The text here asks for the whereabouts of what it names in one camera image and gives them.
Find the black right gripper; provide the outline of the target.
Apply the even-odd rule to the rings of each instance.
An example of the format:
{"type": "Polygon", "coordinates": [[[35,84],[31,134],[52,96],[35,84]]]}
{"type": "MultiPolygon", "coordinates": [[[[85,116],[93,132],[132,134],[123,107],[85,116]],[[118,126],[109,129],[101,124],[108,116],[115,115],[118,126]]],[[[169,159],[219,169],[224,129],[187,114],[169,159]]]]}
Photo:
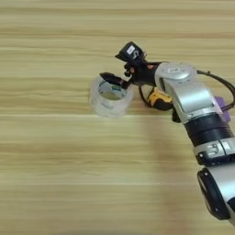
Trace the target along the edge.
{"type": "Polygon", "coordinates": [[[159,62],[144,62],[139,66],[126,63],[124,74],[129,78],[128,81],[113,73],[100,73],[100,76],[109,84],[120,86],[125,90],[129,89],[133,84],[155,86],[155,72],[159,66],[159,62]]]}

